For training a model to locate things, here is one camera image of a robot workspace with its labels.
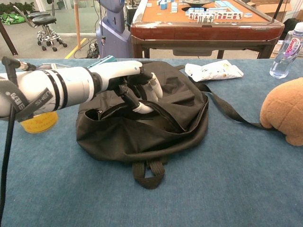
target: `bottle label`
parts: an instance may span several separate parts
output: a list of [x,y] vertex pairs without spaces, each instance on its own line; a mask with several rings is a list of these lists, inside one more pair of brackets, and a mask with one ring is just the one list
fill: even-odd
[[300,40],[298,38],[292,38],[290,41],[290,44],[288,45],[286,51],[285,51],[285,55],[287,57],[294,55],[297,50],[300,48]]

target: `bottle cap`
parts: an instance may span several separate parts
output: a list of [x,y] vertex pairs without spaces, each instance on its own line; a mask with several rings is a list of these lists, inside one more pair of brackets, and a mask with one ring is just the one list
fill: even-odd
[[296,26],[295,26],[295,28],[294,28],[294,30],[296,32],[303,32],[303,22],[297,23]]

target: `robotic arm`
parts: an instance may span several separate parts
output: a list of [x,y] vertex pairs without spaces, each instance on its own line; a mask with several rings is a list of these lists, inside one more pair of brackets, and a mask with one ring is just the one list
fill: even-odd
[[[139,97],[158,101],[162,89],[156,75],[147,72],[139,61],[108,62],[94,66],[46,70],[30,63],[4,57],[7,74],[0,78],[0,119],[9,116],[10,105],[17,110],[17,120],[56,111],[92,100],[96,94],[113,90],[135,112],[150,113],[152,108],[140,103]],[[15,69],[17,84],[8,80]]]

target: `brown plush toy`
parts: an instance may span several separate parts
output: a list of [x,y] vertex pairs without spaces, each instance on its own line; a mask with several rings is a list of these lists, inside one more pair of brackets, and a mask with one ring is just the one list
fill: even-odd
[[260,122],[285,134],[288,143],[303,146],[303,78],[283,83],[267,95]]

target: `yellow cup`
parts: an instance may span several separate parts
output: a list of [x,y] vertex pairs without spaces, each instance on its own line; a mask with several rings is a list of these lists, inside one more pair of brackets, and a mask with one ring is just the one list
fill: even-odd
[[43,113],[21,122],[22,127],[28,133],[41,133],[52,128],[58,121],[58,114],[56,111]]

